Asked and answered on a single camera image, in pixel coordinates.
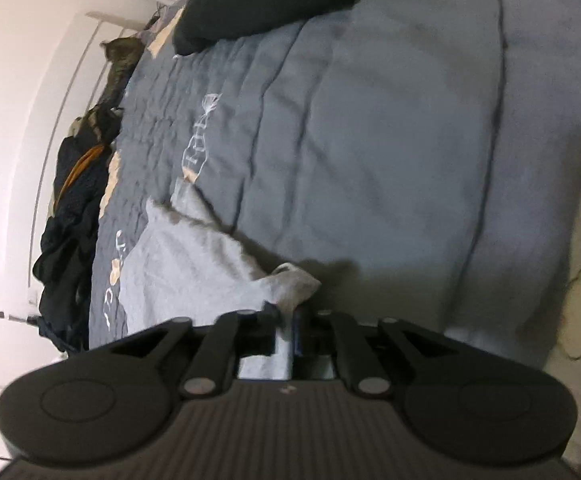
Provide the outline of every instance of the clothing pile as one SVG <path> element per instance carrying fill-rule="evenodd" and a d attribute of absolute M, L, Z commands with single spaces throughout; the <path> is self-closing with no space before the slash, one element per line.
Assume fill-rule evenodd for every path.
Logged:
<path fill-rule="evenodd" d="M 37 318 L 40 335 L 69 355 L 88 350 L 91 275 L 110 144 L 122 125 L 118 106 L 124 88 L 144 50 L 136 38 L 102 46 L 112 62 L 107 85 L 99 103 L 75 121 L 77 133 L 59 147 L 52 211 L 42 235 L 42 254 L 32 268 L 44 285 Z"/>

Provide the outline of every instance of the gray towel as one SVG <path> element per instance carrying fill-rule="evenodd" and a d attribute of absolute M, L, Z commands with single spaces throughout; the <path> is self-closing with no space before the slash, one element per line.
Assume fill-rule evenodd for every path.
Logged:
<path fill-rule="evenodd" d="M 192 184 L 177 180 L 171 206 L 146 202 L 148 225 L 126 258 L 120 303 L 128 334 L 178 316 L 208 325 L 225 312 L 275 304 L 285 320 L 272 357 L 242 360 L 242 378 L 286 379 L 291 366 L 290 319 L 320 283 L 292 264 L 267 275 L 242 245 L 223 233 Z"/>

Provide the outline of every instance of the ribbed black surface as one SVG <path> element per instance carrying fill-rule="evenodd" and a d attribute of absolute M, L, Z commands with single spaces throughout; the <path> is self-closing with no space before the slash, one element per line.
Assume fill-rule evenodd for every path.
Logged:
<path fill-rule="evenodd" d="M 235 381 L 226 395 L 187 403 L 144 449 L 89 469 L 15 462 L 3 480 L 570 480 L 561 462 L 495 470 L 420 443 L 386 402 L 340 381 Z"/>

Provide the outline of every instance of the bed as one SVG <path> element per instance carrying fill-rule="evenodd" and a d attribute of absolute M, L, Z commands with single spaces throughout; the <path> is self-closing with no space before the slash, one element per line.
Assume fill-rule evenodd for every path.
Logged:
<path fill-rule="evenodd" d="M 581 0 L 360 0 L 193 56 L 167 40 L 123 107 L 92 348 L 127 332 L 146 199 L 192 176 L 264 270 L 321 280 L 313 304 L 545 361 L 581 190 Z"/>

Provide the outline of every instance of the black round pad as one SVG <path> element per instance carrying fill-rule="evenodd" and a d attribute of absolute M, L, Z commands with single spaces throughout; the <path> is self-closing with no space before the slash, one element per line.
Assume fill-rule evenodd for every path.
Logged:
<path fill-rule="evenodd" d="M 170 410 L 168 391 L 150 364 L 84 354 L 10 384 L 0 396 L 0 429 L 30 460 L 78 465 L 141 446 Z"/>
<path fill-rule="evenodd" d="M 559 453 L 577 419 L 572 396 L 555 379 L 494 356 L 428 360 L 407 388 L 404 407 L 434 449 L 493 466 Z"/>

